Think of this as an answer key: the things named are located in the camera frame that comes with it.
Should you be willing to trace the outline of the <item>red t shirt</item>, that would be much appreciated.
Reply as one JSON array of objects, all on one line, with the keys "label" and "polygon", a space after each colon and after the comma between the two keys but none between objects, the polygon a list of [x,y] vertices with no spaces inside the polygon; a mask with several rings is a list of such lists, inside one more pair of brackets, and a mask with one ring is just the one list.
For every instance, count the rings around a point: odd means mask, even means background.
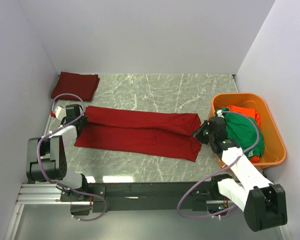
[{"label": "red t shirt", "polygon": [[133,152],[195,162],[201,143],[192,133],[201,126],[196,113],[160,113],[86,108],[87,125],[74,145]]}]

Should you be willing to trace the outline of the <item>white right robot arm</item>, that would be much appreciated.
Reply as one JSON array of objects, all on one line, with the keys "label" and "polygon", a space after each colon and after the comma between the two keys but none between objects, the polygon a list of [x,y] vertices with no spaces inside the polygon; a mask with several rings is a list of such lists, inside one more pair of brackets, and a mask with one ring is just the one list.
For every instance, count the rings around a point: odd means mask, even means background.
[{"label": "white right robot arm", "polygon": [[218,180],[209,187],[212,198],[223,196],[242,211],[248,227],[258,232],[286,225],[288,222],[286,193],[280,184],[273,184],[249,161],[240,145],[228,136],[226,120],[213,116],[194,132],[202,144],[212,151],[231,169],[239,183],[230,177]]}]

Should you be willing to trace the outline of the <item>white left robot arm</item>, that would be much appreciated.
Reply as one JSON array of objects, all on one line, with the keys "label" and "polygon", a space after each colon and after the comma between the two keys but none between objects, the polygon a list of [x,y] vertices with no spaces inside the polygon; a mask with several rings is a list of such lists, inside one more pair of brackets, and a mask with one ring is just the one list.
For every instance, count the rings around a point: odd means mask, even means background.
[{"label": "white left robot arm", "polygon": [[87,179],[82,173],[68,170],[65,147],[81,135],[88,117],[79,104],[57,106],[52,115],[61,120],[58,132],[50,132],[47,138],[30,138],[27,142],[26,177],[30,183],[46,182],[43,167],[51,181],[67,192],[72,189],[72,195],[84,201],[90,195]]}]

